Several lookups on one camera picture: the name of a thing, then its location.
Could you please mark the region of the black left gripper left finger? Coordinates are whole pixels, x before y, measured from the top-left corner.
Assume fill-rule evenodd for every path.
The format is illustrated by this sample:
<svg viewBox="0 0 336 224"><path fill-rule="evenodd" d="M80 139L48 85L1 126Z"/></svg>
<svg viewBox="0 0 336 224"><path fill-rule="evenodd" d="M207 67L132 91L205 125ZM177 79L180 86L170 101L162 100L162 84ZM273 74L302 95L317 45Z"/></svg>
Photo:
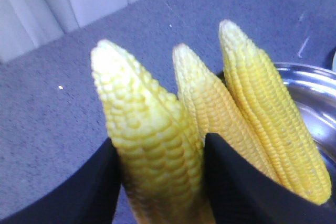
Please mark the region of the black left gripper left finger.
<svg viewBox="0 0 336 224"><path fill-rule="evenodd" d="M118 154L107 138L64 183L1 223L112 223L120 187Z"/></svg>

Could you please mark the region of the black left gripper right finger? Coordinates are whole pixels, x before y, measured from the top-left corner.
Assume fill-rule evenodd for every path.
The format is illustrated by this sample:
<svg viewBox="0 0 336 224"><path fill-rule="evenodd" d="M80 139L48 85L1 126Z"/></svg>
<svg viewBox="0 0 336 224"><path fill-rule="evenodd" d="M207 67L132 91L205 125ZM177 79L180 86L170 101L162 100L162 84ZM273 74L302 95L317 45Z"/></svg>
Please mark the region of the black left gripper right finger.
<svg viewBox="0 0 336 224"><path fill-rule="evenodd" d="M335 223L332 201L318 206L258 171L216 133L205 139L205 179L216 223Z"/></svg>

